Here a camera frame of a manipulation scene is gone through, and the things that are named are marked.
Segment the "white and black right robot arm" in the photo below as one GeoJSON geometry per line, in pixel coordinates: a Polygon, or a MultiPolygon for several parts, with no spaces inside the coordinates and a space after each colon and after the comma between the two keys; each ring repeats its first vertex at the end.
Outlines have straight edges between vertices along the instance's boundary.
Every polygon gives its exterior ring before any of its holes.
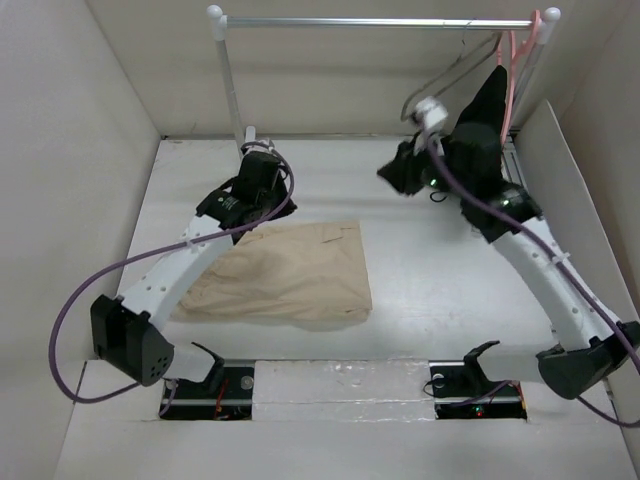
{"type": "Polygon", "coordinates": [[[537,354],[557,345],[548,296],[537,273],[512,263],[472,230],[451,200],[435,204],[420,193],[402,200],[391,191],[376,209],[377,227],[365,234],[373,282],[374,316],[387,356],[459,360],[489,341],[462,381],[483,394],[498,380],[541,379],[537,354]]]}

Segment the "beige trousers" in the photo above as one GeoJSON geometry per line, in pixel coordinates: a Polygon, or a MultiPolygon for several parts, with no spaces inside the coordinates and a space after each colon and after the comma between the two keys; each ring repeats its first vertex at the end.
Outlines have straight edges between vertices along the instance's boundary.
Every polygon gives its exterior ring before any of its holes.
{"type": "Polygon", "coordinates": [[[341,329],[373,310],[358,221],[277,224],[245,234],[183,295],[178,323],[341,329]]]}

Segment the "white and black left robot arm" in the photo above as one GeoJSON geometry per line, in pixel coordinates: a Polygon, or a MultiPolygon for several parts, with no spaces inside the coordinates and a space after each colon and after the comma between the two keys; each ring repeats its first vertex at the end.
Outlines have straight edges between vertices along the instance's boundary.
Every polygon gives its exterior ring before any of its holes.
{"type": "Polygon", "coordinates": [[[237,175],[198,204],[180,242],[117,297],[102,295],[94,301],[90,316],[96,356],[141,386],[187,381],[201,396],[216,394],[223,359],[197,343],[175,346],[162,331],[215,259],[258,225],[295,211],[293,186],[289,164],[273,147],[245,144],[237,175]]]}

